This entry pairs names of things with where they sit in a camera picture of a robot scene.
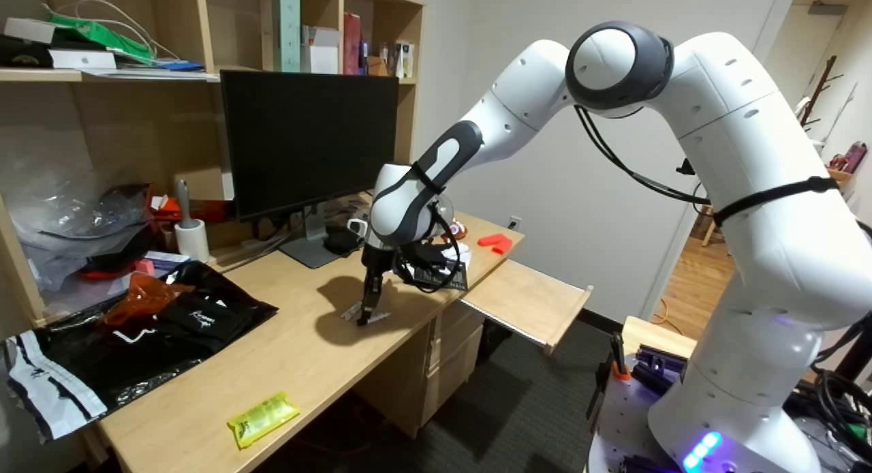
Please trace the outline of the yellow-green packet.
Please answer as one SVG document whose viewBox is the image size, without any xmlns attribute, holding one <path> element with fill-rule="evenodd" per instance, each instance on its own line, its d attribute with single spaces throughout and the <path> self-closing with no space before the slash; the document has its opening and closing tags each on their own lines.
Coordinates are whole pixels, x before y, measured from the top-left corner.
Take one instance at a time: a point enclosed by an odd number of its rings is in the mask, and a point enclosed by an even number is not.
<svg viewBox="0 0 872 473">
<path fill-rule="evenodd" d="M 290 401 L 287 393 L 279 392 L 230 418 L 227 426 L 232 432 L 237 449 L 242 451 L 283 424 L 296 419 L 300 413 L 300 409 Z"/>
</svg>

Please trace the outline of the wooden pullout board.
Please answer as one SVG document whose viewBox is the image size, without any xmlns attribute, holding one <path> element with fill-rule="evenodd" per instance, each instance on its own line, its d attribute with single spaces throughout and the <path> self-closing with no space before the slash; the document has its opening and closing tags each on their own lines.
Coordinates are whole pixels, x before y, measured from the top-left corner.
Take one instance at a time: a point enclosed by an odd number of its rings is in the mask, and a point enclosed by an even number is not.
<svg viewBox="0 0 872 473">
<path fill-rule="evenodd" d="M 505 259 L 462 300 L 489 320 L 552 355 L 594 286 L 579 288 Z"/>
</svg>

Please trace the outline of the wooden coat rack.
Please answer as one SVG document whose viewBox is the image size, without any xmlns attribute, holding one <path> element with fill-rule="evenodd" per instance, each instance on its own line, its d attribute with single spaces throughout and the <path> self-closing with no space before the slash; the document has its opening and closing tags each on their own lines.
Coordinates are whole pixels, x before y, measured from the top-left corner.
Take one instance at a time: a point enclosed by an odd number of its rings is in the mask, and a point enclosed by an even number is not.
<svg viewBox="0 0 872 473">
<path fill-rule="evenodd" d="M 822 73 L 820 73 L 820 78 L 817 80 L 815 87 L 812 88 L 811 95 L 801 98 L 800 103 L 795 106 L 795 118 L 797 118 L 800 125 L 806 131 L 810 125 L 815 124 L 819 121 L 819 119 L 811 120 L 810 116 L 813 112 L 813 109 L 815 109 L 816 104 L 818 103 L 820 95 L 829 88 L 831 88 L 832 82 L 842 78 L 842 74 L 832 74 L 832 70 L 835 68 L 837 60 L 838 56 L 831 56 L 828 58 L 828 60 L 826 60 L 824 69 L 822 70 Z"/>
</svg>

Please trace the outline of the red book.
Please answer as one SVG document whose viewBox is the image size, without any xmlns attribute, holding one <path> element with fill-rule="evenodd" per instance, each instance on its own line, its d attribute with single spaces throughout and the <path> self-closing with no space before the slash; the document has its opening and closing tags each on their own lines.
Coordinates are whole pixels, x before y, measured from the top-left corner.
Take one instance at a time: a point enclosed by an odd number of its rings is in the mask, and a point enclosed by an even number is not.
<svg viewBox="0 0 872 473">
<path fill-rule="evenodd" d="M 343 14 L 343 75 L 360 73 L 361 18 L 358 14 Z"/>
</svg>

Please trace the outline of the black plastic bag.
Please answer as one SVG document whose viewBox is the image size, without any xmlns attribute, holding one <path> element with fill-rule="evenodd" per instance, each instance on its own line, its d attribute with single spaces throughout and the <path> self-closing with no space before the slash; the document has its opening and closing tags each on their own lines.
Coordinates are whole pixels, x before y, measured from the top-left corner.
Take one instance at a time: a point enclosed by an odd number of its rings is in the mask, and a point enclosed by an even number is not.
<svg viewBox="0 0 872 473">
<path fill-rule="evenodd" d="M 161 278 L 185 290 L 156 312 L 111 316 L 122 296 L 96 303 L 35 332 L 28 353 L 34 376 L 93 419 L 87 398 L 104 414 L 125 407 L 211 358 L 277 315 L 202 262 L 186 262 Z"/>
</svg>

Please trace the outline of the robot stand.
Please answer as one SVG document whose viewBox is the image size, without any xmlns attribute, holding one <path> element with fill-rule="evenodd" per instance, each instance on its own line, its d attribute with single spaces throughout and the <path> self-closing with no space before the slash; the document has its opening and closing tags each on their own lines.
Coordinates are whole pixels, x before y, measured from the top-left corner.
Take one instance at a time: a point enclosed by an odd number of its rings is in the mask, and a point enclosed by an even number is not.
<svg viewBox="0 0 872 473">
<path fill-rule="evenodd" d="M 822 337 L 783 316 L 716 312 L 664 396 L 608 381 L 589 469 L 614 471 L 640 455 L 684 473 L 820 473 L 812 442 L 782 407 Z"/>
</svg>

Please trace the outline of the white paper roll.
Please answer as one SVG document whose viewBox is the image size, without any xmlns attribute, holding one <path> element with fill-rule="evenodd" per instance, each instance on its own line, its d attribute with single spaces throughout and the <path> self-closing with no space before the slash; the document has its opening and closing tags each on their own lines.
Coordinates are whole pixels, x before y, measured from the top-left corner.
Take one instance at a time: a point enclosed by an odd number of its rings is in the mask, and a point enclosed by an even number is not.
<svg viewBox="0 0 872 473">
<path fill-rule="evenodd" d="M 202 219 L 193 219 L 188 224 L 178 222 L 174 225 L 174 233 L 178 252 L 182 256 L 200 262 L 211 259 L 206 224 Z"/>
</svg>

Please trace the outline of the silver tube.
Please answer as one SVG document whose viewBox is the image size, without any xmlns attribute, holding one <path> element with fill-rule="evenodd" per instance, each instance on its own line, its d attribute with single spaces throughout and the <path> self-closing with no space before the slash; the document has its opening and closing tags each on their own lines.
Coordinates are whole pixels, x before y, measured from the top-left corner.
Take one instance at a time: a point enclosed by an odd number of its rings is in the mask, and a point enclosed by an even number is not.
<svg viewBox="0 0 872 473">
<path fill-rule="evenodd" d="M 352 307 L 346 309 L 341 315 L 342 320 L 356 323 L 357 325 L 374 324 L 381 320 L 385 320 L 390 315 L 390 312 L 382 311 L 382 309 L 371 309 L 364 307 L 362 301 L 354 303 Z"/>
</svg>

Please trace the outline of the teal box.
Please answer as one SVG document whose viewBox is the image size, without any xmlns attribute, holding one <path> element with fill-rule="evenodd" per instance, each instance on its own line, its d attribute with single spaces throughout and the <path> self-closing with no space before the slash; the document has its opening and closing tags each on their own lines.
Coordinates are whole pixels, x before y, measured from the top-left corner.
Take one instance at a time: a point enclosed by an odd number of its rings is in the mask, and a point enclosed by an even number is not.
<svg viewBox="0 0 872 473">
<path fill-rule="evenodd" d="M 301 72 L 301 0 L 274 0 L 274 69 Z"/>
</svg>

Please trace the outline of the clear plastic bag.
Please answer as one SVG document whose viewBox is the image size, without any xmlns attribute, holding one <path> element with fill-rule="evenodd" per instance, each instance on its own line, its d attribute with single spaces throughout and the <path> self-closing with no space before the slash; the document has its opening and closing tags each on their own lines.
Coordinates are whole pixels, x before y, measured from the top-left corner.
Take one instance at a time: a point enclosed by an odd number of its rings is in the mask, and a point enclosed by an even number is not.
<svg viewBox="0 0 872 473">
<path fill-rule="evenodd" d="M 153 216 L 145 184 L 108 183 L 82 154 L 0 147 L 0 196 L 42 292 L 117 255 Z"/>
</svg>

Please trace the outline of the flat white box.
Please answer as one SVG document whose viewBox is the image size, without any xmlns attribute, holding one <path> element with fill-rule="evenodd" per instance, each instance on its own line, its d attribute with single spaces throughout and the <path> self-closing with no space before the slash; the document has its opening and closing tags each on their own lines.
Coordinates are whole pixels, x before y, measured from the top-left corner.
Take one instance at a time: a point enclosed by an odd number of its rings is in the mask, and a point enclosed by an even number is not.
<svg viewBox="0 0 872 473">
<path fill-rule="evenodd" d="M 50 48 L 53 69 L 65 70 L 117 70 L 117 62 L 112 52 L 65 50 Z"/>
</svg>

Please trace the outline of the purple bracket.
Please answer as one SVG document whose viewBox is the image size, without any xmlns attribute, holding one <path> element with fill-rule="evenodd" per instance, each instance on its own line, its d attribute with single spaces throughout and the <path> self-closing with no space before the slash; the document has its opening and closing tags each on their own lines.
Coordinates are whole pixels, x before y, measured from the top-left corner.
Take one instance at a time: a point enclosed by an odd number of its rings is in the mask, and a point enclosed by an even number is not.
<svg viewBox="0 0 872 473">
<path fill-rule="evenodd" d="M 654 395 L 665 395 L 676 381 L 684 379 L 688 358 L 642 344 L 630 376 Z"/>
</svg>

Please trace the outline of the wooden desk hutch shelf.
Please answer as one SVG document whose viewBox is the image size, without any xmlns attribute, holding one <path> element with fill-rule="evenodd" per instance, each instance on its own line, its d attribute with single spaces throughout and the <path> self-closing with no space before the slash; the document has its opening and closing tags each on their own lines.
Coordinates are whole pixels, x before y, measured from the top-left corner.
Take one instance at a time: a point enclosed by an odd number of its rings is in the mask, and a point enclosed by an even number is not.
<svg viewBox="0 0 872 473">
<path fill-rule="evenodd" d="M 49 10 L 121 19 L 119 7 L 179 57 L 222 70 L 262 70 L 264 0 L 0 0 L 8 17 L 40 18 Z M 359 13 L 374 44 L 415 45 L 412 76 L 401 80 L 395 159 L 412 151 L 422 50 L 423 0 L 302 0 L 302 22 L 347 32 Z M 25 328 L 72 311 L 47 299 L 35 280 L 15 221 L 40 214 L 28 205 L 53 193 L 77 196 L 117 183 L 146 182 L 162 194 L 178 179 L 197 199 L 230 193 L 223 152 L 220 88 L 206 82 L 128 80 L 79 70 L 0 68 L 0 312 Z"/>
</svg>

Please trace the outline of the black keyboard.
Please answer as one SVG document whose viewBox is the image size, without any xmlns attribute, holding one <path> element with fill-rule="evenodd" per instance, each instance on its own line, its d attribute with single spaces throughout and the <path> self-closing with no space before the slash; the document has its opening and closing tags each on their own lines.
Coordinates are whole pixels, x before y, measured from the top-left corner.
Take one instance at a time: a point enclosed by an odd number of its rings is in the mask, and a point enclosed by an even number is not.
<svg viewBox="0 0 872 473">
<path fill-rule="evenodd" d="M 460 290 L 467 292 L 469 283 L 467 279 L 466 262 L 458 260 L 445 260 L 442 265 L 407 265 L 412 284 L 423 292 L 438 292 L 438 290 Z"/>
</svg>

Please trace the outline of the orange transparent plastic piece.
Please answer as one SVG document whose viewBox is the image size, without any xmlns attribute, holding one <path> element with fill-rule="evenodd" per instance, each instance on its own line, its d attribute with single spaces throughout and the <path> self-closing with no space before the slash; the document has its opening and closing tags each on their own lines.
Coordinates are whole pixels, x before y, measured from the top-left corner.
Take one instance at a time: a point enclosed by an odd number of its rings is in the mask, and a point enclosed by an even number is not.
<svg viewBox="0 0 872 473">
<path fill-rule="evenodd" d="M 155 316 L 181 294 L 193 291 L 193 286 L 167 284 L 152 275 L 134 273 L 131 275 L 127 295 L 106 312 L 103 323 L 120 327 L 130 321 Z"/>
</svg>

